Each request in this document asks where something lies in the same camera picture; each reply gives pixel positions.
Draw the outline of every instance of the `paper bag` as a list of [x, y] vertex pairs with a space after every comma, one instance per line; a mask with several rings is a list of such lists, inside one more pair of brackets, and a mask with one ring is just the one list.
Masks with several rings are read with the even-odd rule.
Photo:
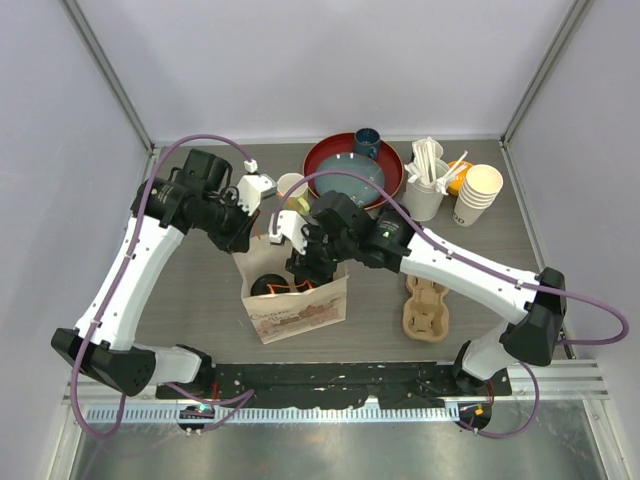
[[306, 292], [292, 288], [292, 293], [250, 295], [253, 283], [267, 273], [281, 275], [294, 285], [293, 275], [284, 267], [291, 251], [290, 243], [271, 245], [268, 236], [262, 235], [251, 238], [247, 253], [233, 255], [242, 276], [240, 298], [265, 344], [341, 322], [347, 315], [348, 275], [343, 265], [338, 265], [333, 282]]

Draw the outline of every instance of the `red plate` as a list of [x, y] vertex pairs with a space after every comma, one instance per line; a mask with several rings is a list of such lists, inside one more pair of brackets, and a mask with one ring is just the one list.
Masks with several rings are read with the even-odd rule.
[[[318, 142], [307, 154], [307, 158], [304, 160], [302, 166], [302, 173], [307, 176], [315, 172], [320, 164], [328, 157], [336, 155], [338, 153], [353, 151], [353, 136], [355, 133], [339, 133], [331, 137], [325, 138]], [[400, 156], [387, 142], [382, 141], [380, 144], [380, 152], [378, 153], [377, 162], [382, 167], [384, 172], [384, 191], [392, 197], [398, 193], [402, 180], [404, 179], [404, 166]], [[314, 182], [309, 182], [309, 189], [316, 197], [316, 186]], [[367, 205], [365, 210], [379, 207], [383, 205], [386, 200], [382, 197], [378, 197], [372, 204]]]

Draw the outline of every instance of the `blue mug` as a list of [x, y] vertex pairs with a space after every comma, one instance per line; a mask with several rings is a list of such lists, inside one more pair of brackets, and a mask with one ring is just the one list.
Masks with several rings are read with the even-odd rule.
[[380, 134], [373, 128], [361, 128], [353, 138], [353, 152], [376, 160], [381, 142]]

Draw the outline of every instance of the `gray table surface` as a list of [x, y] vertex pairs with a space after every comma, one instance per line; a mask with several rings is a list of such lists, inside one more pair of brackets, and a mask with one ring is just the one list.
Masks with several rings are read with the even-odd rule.
[[[467, 160], [495, 166], [505, 185], [494, 204], [475, 225], [457, 226], [452, 220], [455, 197], [445, 197], [438, 215], [425, 226], [445, 239], [520, 269], [536, 271], [531, 244], [497, 141], [442, 142], [443, 159]], [[406, 163], [410, 142], [393, 143]], [[310, 144], [250, 145], [247, 149], [260, 169], [277, 180], [287, 172], [300, 172]], [[241, 157], [231, 147], [206, 150], [241, 169]], [[178, 149], [164, 173], [181, 165], [189, 147]], [[258, 220], [262, 232], [276, 199], [263, 204]], [[147, 345], [186, 344], [212, 355], [216, 362], [342, 362], [453, 360], [461, 344], [481, 336], [500, 318], [475, 301], [451, 292], [445, 297], [450, 311], [449, 336], [437, 344], [409, 339], [402, 330], [402, 306], [409, 298], [405, 276], [371, 270], [349, 263], [347, 319], [338, 324], [263, 345], [240, 301], [241, 279], [231, 256], [219, 252], [202, 232], [193, 231], [176, 250], [149, 298], [136, 340]], [[562, 358], [560, 349], [556, 355]]]

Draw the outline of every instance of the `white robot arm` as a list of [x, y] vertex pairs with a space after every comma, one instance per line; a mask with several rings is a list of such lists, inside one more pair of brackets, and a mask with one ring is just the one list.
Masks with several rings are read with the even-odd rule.
[[[226, 160], [191, 150], [183, 168], [174, 169], [169, 180], [154, 180], [135, 253], [91, 338], [82, 362], [83, 373], [129, 396], [148, 384], [195, 383], [194, 391], [200, 390], [198, 384], [207, 384], [212, 370], [208, 355], [186, 346], [136, 344], [135, 333], [160, 272], [191, 228], [205, 230], [220, 250], [248, 250], [260, 202], [275, 194], [276, 185], [252, 168], [237, 187], [230, 187], [231, 170]], [[225, 176], [227, 185], [221, 187]], [[133, 212], [137, 211], [143, 188], [144, 184]], [[70, 364], [127, 256], [135, 223], [132, 216], [102, 287], [75, 329], [58, 329], [53, 336], [52, 346]]]
[[[330, 281], [337, 263], [358, 260], [371, 268], [387, 268], [427, 278], [486, 305], [504, 322], [480, 339], [463, 345], [454, 376], [459, 388], [473, 393], [498, 371], [523, 361], [545, 366], [551, 362], [562, 326], [564, 299], [521, 288], [523, 283], [564, 289], [564, 276], [553, 269], [540, 274], [518, 270], [457, 247], [432, 231], [424, 232], [444, 249], [436, 249], [405, 222], [398, 213], [383, 209], [377, 218], [355, 206], [345, 195], [329, 192], [313, 205], [308, 224], [292, 211], [282, 211], [270, 223], [270, 240], [280, 244], [289, 239], [293, 254], [287, 269], [296, 283], [309, 280], [320, 285]], [[511, 283], [452, 258], [457, 255], [509, 277]]]

